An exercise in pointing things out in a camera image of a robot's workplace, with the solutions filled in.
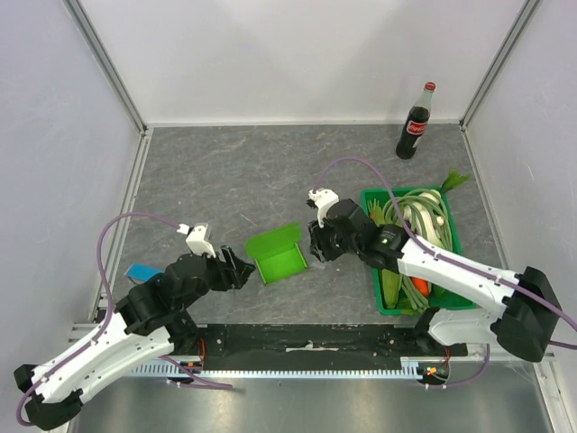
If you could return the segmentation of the orange carrot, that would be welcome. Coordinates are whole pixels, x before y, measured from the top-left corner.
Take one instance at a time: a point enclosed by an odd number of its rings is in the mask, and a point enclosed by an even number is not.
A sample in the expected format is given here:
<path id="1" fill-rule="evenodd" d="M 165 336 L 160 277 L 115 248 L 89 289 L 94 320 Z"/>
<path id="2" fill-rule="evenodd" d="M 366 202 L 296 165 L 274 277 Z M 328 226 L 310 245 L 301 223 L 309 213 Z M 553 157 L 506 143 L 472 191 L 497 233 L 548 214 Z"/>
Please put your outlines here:
<path id="1" fill-rule="evenodd" d="M 425 298 L 429 297 L 431 288 L 427 281 L 417 277 L 411 277 L 410 280 L 421 295 L 423 295 Z"/>

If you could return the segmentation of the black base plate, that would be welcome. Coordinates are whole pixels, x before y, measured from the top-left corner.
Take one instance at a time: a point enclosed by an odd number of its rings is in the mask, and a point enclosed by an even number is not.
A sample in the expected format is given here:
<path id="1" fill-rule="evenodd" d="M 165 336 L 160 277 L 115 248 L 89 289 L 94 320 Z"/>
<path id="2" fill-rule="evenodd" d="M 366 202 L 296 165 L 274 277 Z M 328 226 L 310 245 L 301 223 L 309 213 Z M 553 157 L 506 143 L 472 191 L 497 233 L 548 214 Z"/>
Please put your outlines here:
<path id="1" fill-rule="evenodd" d="M 398 370 L 403 357 L 464 357 L 423 331 L 392 325 L 209 324 L 173 356 L 202 355 L 209 371 Z"/>

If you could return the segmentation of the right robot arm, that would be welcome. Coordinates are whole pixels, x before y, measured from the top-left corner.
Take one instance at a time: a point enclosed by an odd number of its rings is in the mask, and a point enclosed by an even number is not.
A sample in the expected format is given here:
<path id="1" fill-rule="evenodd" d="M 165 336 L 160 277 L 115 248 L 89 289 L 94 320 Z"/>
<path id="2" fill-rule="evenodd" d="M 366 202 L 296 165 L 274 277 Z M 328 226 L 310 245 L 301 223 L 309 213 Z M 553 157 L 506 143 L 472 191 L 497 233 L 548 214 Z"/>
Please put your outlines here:
<path id="1" fill-rule="evenodd" d="M 307 203 L 317 212 L 308 231 L 310 251 L 319 261 L 354 254 L 372 269 L 417 277 L 476 304 L 465 311 L 428 309 L 412 335 L 419 353 L 488 344 L 531 363 L 544 358 L 561 307 L 543 272 L 501 270 L 448 252 L 400 226 L 377 226 L 353 200 L 330 189 L 309 192 Z"/>

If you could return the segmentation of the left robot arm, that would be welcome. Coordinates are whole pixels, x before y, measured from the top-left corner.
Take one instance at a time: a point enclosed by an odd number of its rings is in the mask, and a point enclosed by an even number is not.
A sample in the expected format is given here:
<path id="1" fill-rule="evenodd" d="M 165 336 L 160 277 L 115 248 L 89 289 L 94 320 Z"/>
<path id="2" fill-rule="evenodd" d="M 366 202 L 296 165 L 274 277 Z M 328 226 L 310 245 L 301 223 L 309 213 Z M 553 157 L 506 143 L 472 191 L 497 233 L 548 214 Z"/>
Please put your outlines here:
<path id="1" fill-rule="evenodd" d="M 102 322 L 45 364 L 14 371 L 22 392 L 16 418 L 24 427 L 58 428 L 108 385 L 141 364 L 197 347 L 188 308 L 210 291 L 239 290 L 256 268 L 225 246 L 216 256 L 181 255 L 164 272 L 132 287 Z"/>

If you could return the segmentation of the cola glass bottle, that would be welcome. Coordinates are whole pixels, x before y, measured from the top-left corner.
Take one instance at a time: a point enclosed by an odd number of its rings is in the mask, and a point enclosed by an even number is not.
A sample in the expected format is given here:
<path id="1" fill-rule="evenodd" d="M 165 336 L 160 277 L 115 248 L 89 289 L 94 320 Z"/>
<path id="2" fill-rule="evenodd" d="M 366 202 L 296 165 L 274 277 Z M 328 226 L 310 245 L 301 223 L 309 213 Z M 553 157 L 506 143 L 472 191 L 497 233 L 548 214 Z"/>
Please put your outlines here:
<path id="1" fill-rule="evenodd" d="M 435 82 L 426 82 L 421 96 L 408 112 L 396 146 L 396 154 L 402 160 L 411 159 L 416 153 L 418 141 L 424 134 L 431 115 L 435 89 Z"/>

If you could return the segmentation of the small clear plastic scrap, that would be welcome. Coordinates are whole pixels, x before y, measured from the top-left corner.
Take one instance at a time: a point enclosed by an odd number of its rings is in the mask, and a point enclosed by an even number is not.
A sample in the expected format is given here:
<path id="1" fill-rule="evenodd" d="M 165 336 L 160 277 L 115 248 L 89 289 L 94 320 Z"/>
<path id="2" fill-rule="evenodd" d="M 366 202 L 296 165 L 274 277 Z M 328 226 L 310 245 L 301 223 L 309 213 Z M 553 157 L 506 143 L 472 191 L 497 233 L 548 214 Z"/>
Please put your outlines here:
<path id="1" fill-rule="evenodd" d="M 314 270 L 318 270 L 318 271 L 324 271 L 326 269 L 328 269 L 328 265 L 326 263 L 321 263 L 321 262 L 312 262 L 310 264 L 310 267 Z"/>

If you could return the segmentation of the green paper box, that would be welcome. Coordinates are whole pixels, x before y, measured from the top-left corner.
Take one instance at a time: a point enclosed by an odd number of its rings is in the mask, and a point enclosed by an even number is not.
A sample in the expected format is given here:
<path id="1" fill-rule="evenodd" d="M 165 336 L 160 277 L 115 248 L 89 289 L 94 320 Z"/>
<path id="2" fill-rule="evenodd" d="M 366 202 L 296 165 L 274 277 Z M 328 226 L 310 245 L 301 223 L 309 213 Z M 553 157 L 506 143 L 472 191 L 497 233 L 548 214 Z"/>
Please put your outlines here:
<path id="1" fill-rule="evenodd" d="M 253 236 L 245 242 L 245 250 L 253 259 L 265 285 L 285 280 L 307 270 L 301 252 L 299 223 L 290 223 Z"/>

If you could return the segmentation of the green long beans bundle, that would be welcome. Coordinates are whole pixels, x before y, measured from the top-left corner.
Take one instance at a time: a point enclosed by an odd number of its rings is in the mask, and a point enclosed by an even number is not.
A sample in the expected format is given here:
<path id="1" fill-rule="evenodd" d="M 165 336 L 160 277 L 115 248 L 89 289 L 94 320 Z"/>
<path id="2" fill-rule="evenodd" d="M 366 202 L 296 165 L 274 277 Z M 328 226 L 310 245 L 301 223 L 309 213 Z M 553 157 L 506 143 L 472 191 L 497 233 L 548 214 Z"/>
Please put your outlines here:
<path id="1" fill-rule="evenodd" d="M 436 189 L 416 189 L 402 197 L 398 204 L 403 219 L 411 230 L 429 243 L 453 251 L 453 231 L 449 222 L 449 211 L 441 192 Z M 429 297 L 435 292 L 430 284 L 430 295 L 421 295 L 411 277 L 401 276 L 387 270 L 380 271 L 380 289 L 386 309 L 407 310 L 408 314 L 422 312 L 429 307 Z"/>

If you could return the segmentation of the blue small box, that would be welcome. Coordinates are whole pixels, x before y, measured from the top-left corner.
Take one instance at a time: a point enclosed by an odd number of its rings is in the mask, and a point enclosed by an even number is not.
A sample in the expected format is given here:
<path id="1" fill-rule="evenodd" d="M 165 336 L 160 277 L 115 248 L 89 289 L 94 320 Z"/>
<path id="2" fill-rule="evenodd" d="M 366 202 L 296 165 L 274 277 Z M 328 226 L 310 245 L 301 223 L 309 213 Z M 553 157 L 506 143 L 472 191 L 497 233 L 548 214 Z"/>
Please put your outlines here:
<path id="1" fill-rule="evenodd" d="M 132 283 L 139 284 L 150 280 L 157 274 L 164 273 L 163 270 L 144 265 L 141 263 L 133 263 L 129 266 L 124 276 Z"/>

